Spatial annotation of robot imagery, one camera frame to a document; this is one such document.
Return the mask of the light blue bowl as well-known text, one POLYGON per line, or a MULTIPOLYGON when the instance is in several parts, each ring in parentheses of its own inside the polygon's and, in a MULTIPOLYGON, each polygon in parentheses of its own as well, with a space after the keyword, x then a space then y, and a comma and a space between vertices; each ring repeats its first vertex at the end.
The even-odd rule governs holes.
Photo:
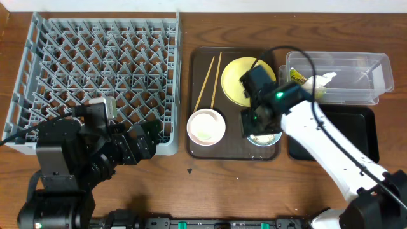
POLYGON ((269 147, 276 144, 282 136, 282 132, 278 134, 267 135, 250 135, 247 140, 256 146, 269 147))

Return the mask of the green yellow wrapper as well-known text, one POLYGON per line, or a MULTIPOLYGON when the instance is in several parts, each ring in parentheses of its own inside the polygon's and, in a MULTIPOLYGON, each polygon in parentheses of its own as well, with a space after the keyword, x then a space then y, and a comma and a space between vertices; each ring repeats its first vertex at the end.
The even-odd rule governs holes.
POLYGON ((290 68, 289 71, 291 81, 296 82, 299 85, 304 85, 308 79, 304 77, 300 72, 298 72, 295 68, 290 68))

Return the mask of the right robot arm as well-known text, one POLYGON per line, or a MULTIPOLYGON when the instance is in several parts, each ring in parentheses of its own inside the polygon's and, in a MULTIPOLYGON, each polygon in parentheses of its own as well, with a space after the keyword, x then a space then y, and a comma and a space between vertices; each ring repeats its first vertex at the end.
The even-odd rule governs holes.
POLYGON ((405 172, 391 174, 370 160, 299 84, 278 86, 261 66, 239 81, 251 102, 241 112, 243 136, 284 132, 309 152, 348 202, 345 209, 319 213, 310 228, 406 228, 405 172))

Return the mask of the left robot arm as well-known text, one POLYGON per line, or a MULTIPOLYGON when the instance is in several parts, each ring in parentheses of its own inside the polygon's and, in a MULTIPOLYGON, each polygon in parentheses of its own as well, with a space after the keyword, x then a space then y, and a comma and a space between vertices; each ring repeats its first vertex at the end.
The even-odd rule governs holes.
POLYGON ((40 170, 29 181, 17 216, 19 228, 89 228, 92 190, 119 165, 136 165, 156 153, 160 122, 109 125, 104 108, 79 106, 37 127, 40 170))

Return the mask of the white tissue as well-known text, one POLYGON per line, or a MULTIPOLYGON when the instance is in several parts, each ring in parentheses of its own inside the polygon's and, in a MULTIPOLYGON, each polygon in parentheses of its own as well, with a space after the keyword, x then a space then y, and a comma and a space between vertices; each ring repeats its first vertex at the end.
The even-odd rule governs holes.
POLYGON ((326 86, 331 80, 336 76, 335 72, 325 73, 322 76, 316 75, 309 77, 307 81, 302 85, 302 87, 307 91, 312 93, 312 88, 314 86, 314 78, 315 78, 315 98, 321 99, 325 92, 326 86))

